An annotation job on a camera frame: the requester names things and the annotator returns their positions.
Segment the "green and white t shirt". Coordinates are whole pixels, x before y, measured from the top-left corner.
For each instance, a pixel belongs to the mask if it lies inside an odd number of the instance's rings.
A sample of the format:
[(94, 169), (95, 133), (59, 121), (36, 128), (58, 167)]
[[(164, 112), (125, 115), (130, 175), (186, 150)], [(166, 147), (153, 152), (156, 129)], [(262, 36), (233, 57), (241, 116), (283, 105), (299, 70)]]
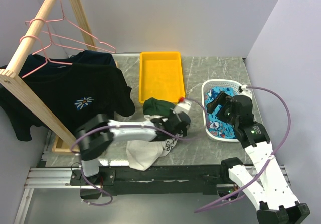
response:
[[(148, 120), (153, 117), (167, 117), (174, 107), (173, 103), (150, 98), (143, 104), (143, 114)], [(128, 141), (126, 154), (130, 168), (147, 170), (158, 158), (166, 156), (175, 147), (177, 141), (175, 138), (158, 142)]]

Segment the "yellow plastic tray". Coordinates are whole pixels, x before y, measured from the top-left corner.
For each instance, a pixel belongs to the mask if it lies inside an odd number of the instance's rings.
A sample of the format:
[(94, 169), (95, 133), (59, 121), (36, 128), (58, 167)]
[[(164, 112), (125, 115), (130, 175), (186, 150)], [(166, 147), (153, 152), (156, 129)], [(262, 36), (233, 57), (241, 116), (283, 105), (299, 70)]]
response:
[(142, 52), (140, 54), (140, 104), (150, 98), (177, 103), (185, 97), (180, 52)]

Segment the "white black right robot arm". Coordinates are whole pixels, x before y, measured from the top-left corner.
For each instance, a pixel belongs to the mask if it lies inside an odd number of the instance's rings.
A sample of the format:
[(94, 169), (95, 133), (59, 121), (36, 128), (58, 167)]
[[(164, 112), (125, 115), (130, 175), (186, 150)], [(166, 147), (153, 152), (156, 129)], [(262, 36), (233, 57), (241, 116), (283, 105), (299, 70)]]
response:
[(254, 120), (251, 98), (221, 92), (207, 104), (207, 112), (211, 114), (218, 106), (217, 118), (233, 127), (235, 137), (257, 171), (252, 177), (243, 162), (233, 157), (221, 162), (220, 179), (239, 187), (255, 207), (259, 223), (302, 223), (310, 210), (291, 191), (266, 128)]

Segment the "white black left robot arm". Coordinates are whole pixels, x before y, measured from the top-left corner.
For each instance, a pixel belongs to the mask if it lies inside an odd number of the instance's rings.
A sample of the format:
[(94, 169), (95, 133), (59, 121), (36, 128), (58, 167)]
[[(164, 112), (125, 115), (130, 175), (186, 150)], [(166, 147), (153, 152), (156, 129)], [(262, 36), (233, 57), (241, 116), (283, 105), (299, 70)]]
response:
[(177, 140), (186, 136), (191, 123), (185, 112), (172, 110), (168, 117), (151, 116), (143, 122), (119, 122), (99, 114), (76, 129), (82, 179), (89, 185), (100, 178), (98, 158), (113, 142), (126, 141), (129, 166), (145, 171), (166, 156)]

